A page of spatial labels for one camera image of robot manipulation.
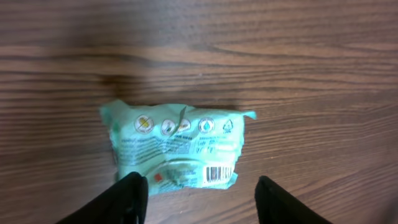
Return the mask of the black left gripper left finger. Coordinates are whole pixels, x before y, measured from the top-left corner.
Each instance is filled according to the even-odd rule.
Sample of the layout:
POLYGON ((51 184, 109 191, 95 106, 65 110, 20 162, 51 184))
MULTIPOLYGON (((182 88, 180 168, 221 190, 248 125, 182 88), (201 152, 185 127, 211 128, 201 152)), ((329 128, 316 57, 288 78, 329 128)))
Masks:
POLYGON ((131 172, 57 224, 144 224, 149 185, 131 172))

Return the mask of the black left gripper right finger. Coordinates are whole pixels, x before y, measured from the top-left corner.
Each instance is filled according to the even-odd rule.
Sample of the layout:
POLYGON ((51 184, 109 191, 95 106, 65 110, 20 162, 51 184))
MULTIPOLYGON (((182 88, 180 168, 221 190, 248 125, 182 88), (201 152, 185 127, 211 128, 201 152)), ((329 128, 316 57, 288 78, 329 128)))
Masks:
POLYGON ((260 176, 254 198, 260 224, 331 224, 267 176, 260 176))

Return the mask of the teal snack packet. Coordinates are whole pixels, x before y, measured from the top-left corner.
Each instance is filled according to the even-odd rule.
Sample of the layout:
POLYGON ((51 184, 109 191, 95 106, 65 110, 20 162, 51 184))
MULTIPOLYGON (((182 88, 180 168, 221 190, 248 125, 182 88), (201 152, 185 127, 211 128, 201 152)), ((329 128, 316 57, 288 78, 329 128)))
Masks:
POLYGON ((115 153, 117 178, 144 176, 149 195, 184 188, 225 190, 235 184, 245 119, 255 111, 184 104, 130 106, 121 100, 99 109, 115 153))

